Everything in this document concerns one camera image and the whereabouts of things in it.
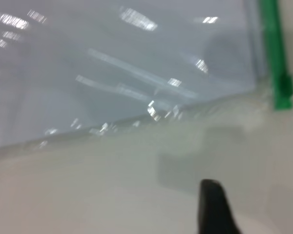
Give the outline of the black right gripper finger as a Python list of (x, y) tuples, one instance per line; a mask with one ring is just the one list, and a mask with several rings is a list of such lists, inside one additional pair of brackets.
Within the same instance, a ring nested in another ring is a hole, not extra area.
[(213, 179), (200, 182), (197, 229), (199, 234), (239, 234), (226, 192), (222, 184)]

